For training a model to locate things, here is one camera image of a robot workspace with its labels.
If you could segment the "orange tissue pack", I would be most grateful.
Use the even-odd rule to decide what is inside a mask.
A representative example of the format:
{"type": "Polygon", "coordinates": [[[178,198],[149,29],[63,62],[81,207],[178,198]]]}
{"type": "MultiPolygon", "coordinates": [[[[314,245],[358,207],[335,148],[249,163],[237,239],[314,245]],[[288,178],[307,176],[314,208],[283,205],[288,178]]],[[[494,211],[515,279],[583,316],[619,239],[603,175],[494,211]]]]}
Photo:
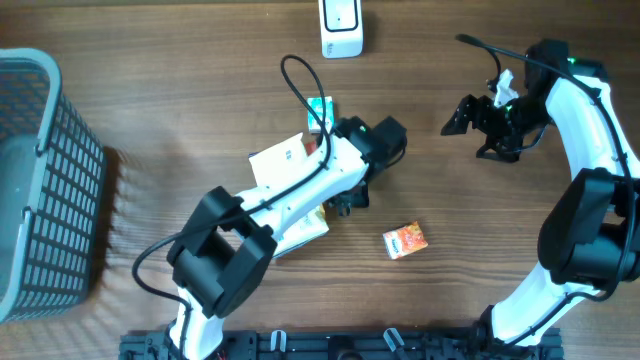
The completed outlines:
{"type": "Polygon", "coordinates": [[[382,235],[382,239],[392,260],[405,257],[428,246],[428,242],[417,221],[385,232],[382,235]]]}

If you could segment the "red snack bag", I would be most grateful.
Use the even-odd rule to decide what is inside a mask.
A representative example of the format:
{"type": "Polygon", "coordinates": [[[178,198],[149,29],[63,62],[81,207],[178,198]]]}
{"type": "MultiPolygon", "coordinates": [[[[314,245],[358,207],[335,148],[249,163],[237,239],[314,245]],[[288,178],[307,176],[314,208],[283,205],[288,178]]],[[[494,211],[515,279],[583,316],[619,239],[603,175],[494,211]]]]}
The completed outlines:
{"type": "Polygon", "coordinates": [[[307,143],[304,144],[304,148],[306,151],[306,154],[308,156],[311,156],[317,149],[318,149],[318,144],[316,140],[312,140],[309,141],[307,143]]]}

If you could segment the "teal tissue pack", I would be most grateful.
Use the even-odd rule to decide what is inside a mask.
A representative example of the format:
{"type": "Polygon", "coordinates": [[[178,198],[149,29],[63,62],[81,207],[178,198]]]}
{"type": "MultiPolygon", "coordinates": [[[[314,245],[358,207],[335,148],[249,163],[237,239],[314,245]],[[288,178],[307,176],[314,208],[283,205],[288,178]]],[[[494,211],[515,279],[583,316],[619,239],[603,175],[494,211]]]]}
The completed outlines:
{"type": "Polygon", "coordinates": [[[308,130],[311,134],[320,134],[321,126],[316,121],[320,119],[324,121],[325,130],[330,133],[335,123],[334,118],[334,101],[332,96],[326,96],[324,99],[320,97],[312,97],[307,99],[311,111],[308,112],[308,130]]]}

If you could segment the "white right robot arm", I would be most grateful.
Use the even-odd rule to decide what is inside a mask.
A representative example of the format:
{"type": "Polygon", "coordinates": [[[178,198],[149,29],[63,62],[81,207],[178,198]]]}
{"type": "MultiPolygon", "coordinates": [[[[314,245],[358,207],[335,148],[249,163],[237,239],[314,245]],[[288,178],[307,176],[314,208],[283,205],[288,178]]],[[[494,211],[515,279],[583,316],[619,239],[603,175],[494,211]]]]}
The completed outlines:
{"type": "Polygon", "coordinates": [[[468,95],[443,126],[444,136],[473,128],[485,136],[479,158],[507,163],[528,150],[530,133],[557,128],[571,183],[541,226],[538,261],[516,290],[489,306],[472,344],[507,352],[533,347],[583,300],[608,300],[639,277],[639,159],[611,102],[604,65],[575,58],[560,40],[543,39],[521,55],[525,95],[498,69],[492,97],[468,95]]]}

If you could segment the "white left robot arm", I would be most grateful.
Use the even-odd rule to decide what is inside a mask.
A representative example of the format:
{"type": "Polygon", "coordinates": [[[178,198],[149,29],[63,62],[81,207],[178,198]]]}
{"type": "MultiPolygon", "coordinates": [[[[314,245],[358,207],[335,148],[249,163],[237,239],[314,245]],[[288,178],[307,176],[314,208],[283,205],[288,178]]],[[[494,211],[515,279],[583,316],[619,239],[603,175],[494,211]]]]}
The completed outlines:
{"type": "Polygon", "coordinates": [[[209,191],[167,254],[182,301],[167,335],[173,355],[211,355],[225,318],[259,286],[282,235],[317,206],[370,182],[406,143],[406,129],[393,117],[375,127],[344,118],[275,183],[236,195],[222,186],[209,191]]]}

